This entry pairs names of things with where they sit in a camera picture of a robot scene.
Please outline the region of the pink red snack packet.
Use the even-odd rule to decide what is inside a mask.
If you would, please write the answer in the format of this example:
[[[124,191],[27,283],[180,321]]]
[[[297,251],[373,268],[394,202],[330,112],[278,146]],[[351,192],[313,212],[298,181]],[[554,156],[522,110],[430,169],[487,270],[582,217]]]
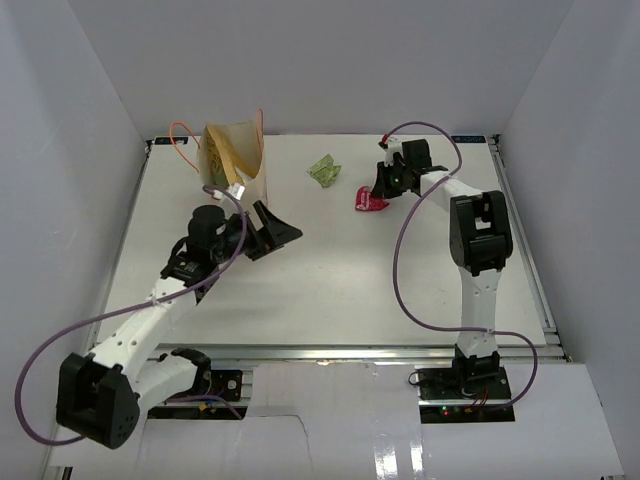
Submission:
[[[355,210],[360,212],[381,211],[389,206],[389,202],[372,195],[368,186],[362,186],[356,193]]]

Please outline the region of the green snack packet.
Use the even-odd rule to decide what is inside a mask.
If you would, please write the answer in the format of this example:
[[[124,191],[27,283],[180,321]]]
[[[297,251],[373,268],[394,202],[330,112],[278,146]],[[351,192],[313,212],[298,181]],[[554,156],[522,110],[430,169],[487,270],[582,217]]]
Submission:
[[[341,168],[342,166],[336,164],[334,158],[327,154],[309,167],[307,173],[321,187],[329,188],[335,183]]]

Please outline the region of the large brown kraft snack bag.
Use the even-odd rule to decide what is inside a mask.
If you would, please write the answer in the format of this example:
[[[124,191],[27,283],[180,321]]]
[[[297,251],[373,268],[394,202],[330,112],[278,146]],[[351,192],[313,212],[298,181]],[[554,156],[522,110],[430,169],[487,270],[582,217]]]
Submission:
[[[229,137],[218,127],[207,124],[198,148],[198,168],[204,184],[222,188],[232,183],[246,185],[258,170],[238,153]]]

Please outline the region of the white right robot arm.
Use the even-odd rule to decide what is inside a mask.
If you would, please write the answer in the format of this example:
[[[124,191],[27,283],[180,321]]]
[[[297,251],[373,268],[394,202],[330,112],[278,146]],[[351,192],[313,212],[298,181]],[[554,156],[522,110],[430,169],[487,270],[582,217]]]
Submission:
[[[453,171],[432,163],[427,140],[379,142],[385,159],[377,163],[371,196],[390,200],[412,192],[419,196],[402,224],[393,255],[392,283],[401,310],[415,324],[436,332],[456,332],[451,380],[453,390],[472,399],[500,372],[495,339],[497,288],[513,253],[513,239],[504,194],[483,191],[455,178]],[[449,251],[461,279],[461,321],[458,327],[429,325],[415,317],[401,298],[398,284],[400,246],[408,224],[422,202],[429,200],[449,215]]]

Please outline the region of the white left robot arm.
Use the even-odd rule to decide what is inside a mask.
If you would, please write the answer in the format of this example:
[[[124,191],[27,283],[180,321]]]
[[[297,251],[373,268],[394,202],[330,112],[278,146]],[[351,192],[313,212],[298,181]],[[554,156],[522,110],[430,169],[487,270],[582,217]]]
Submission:
[[[227,216],[219,206],[197,207],[187,233],[171,250],[144,308],[132,313],[86,354],[72,353],[59,371],[56,421],[109,449],[122,446],[141,416],[169,399],[199,399],[211,389],[211,360],[178,347],[158,360],[162,338],[207,295],[223,269],[240,255],[256,261],[302,236],[260,201],[248,215]]]

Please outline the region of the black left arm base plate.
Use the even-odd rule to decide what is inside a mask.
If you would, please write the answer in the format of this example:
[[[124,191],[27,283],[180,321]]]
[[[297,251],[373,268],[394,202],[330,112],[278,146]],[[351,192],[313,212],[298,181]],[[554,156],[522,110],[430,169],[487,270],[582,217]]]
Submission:
[[[241,370],[212,370],[205,376],[201,394],[181,392],[152,408],[156,420],[243,420],[247,407],[242,397]]]

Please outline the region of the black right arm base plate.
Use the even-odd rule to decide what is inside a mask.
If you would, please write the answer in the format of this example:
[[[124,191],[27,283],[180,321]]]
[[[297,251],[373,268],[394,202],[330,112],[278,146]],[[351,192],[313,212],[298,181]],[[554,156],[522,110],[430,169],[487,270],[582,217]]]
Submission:
[[[511,423],[514,408],[504,367],[493,378],[458,383],[452,368],[424,368],[411,372],[407,383],[417,389],[422,425]]]

